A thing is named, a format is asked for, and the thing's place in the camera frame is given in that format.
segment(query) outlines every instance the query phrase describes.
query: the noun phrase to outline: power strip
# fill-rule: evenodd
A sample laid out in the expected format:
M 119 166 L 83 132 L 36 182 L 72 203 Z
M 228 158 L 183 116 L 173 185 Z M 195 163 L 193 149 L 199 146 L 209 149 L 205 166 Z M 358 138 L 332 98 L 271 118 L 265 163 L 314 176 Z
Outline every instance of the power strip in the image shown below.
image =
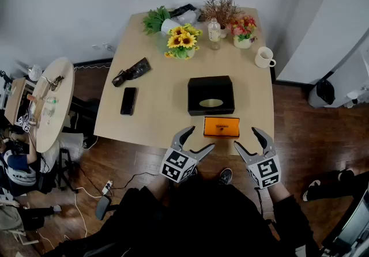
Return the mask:
M 111 187 L 113 186 L 113 181 L 109 180 L 103 189 L 103 195 L 107 194 Z

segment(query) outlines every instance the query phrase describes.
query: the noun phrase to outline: dried plant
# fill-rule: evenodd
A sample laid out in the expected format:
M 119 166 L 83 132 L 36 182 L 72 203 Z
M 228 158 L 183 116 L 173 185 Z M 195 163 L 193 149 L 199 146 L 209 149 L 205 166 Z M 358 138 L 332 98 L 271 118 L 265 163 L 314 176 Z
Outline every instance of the dried plant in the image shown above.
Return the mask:
M 215 17 L 222 28 L 225 28 L 233 18 L 242 13 L 234 0 L 206 0 L 201 12 L 208 21 Z

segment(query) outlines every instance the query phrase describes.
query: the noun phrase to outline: black tissue box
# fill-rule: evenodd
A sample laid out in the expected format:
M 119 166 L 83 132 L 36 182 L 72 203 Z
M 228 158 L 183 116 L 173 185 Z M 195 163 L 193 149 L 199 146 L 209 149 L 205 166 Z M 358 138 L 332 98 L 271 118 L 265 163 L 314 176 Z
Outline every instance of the black tissue box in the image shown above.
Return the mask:
M 191 78 L 188 90 L 191 116 L 227 115 L 235 111 L 233 86 L 228 75 Z

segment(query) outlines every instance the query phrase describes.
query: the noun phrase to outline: smartphone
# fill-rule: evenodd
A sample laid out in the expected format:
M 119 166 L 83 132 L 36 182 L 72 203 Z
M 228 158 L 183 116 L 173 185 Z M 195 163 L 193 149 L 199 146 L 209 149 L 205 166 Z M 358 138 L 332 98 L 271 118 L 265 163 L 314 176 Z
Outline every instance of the smartphone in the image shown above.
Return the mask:
M 121 115 L 132 116 L 137 88 L 126 87 L 123 94 Z

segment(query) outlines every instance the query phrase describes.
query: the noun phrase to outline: coffee cup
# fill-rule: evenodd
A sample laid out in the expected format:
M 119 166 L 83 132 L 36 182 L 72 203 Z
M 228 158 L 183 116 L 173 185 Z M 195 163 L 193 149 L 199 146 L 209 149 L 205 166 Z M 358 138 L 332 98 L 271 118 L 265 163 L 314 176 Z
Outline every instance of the coffee cup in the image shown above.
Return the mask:
M 276 61 L 273 58 L 273 52 L 267 47 L 260 47 L 258 53 L 255 56 L 255 63 L 258 67 L 265 69 L 267 67 L 273 67 L 276 65 Z

